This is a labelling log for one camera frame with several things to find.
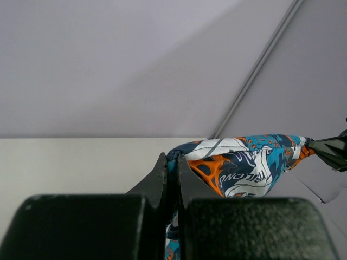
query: patterned fabric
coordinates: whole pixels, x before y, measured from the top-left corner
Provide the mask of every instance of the patterned fabric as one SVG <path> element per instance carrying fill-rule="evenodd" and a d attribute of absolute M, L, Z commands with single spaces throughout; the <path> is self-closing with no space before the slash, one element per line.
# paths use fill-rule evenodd
<path fill-rule="evenodd" d="M 262 197 L 279 177 L 314 154 L 311 141 L 295 135 L 266 134 L 195 141 L 169 152 L 168 181 L 177 181 L 176 159 L 184 154 L 190 168 L 226 198 Z M 166 233 L 165 259 L 179 259 L 178 214 Z"/>

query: printed garment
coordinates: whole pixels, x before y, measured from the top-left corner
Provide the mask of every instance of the printed garment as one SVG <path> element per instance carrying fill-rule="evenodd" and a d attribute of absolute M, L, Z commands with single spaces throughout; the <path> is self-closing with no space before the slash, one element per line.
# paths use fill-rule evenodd
<path fill-rule="evenodd" d="M 167 155 L 168 181 L 177 181 L 176 159 L 184 154 L 190 168 L 226 198 L 262 197 L 279 177 L 314 154 L 311 138 L 266 134 L 195 141 Z M 178 214 L 166 233 L 165 259 L 179 259 Z"/>

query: gray wall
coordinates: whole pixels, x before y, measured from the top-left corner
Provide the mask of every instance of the gray wall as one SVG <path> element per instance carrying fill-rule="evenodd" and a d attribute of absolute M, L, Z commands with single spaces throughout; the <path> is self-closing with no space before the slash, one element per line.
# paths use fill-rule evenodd
<path fill-rule="evenodd" d="M 306 1 L 222 136 L 336 136 L 347 128 L 346 98 L 347 2 Z M 269 195 L 314 202 L 342 259 L 347 259 L 346 173 L 333 172 L 312 156 L 284 174 Z"/>
<path fill-rule="evenodd" d="M 206 137 L 292 0 L 1 0 L 0 137 Z"/>

